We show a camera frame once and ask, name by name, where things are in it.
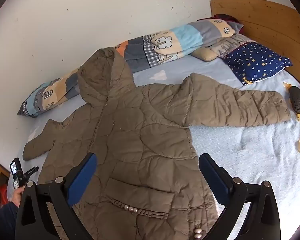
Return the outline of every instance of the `sleeve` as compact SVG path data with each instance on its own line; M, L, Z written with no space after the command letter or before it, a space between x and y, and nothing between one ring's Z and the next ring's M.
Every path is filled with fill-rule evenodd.
M15 239L17 206L9 202L0 209L0 240Z
M48 120L42 133L26 144L22 155L23 160L29 161L51 150L63 128L63 122Z
M192 73L181 85L149 86L149 100L168 120L183 127L249 127L287 121L290 111L274 91L239 90Z

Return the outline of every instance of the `brown puffer jacket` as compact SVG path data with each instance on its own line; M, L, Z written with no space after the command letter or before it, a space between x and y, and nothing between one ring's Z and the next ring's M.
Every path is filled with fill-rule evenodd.
M79 69L78 83L88 104L64 122L49 120L26 144L23 159L50 150L39 177L45 183L65 176L88 152L97 155L95 176L74 209L98 240L187 240L195 228L204 236L217 212L187 127L290 118L277 92L240 91L199 74L181 85L136 87L113 48L94 53ZM54 212L52 217L66 238Z

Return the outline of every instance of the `pearl button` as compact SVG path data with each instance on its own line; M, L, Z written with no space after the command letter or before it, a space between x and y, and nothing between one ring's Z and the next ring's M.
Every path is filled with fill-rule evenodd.
M198 239L198 238L201 238L201 237L202 237L202 234L195 234L195 235L194 235L194 238L197 238L197 239Z
M200 234L200 233L202 232L202 229L201 229L201 228L196 228L196 229L194 230L194 232L195 232L196 234Z

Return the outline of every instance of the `hand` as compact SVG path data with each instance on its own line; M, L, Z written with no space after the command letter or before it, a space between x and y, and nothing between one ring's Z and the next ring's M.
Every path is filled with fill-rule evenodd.
M20 206L21 195L22 195L22 193L23 193L24 190L25 190L25 186L22 186L22 187L17 188L13 192L13 196L12 196L11 202L13 202L17 207Z

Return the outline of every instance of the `black plastic bracket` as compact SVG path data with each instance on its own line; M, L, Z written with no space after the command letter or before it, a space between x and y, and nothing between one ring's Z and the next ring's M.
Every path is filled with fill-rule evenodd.
M89 153L66 177L57 177L51 183L41 185L27 182L17 215L15 239L60 240L47 207L50 202L69 240L93 240L72 205L76 203L74 200L80 200L96 167L96 156Z
M256 185L232 178L207 153L200 156L199 168L218 203L225 206L203 240L227 240L248 202L249 211L235 240L280 240L279 212L270 182Z

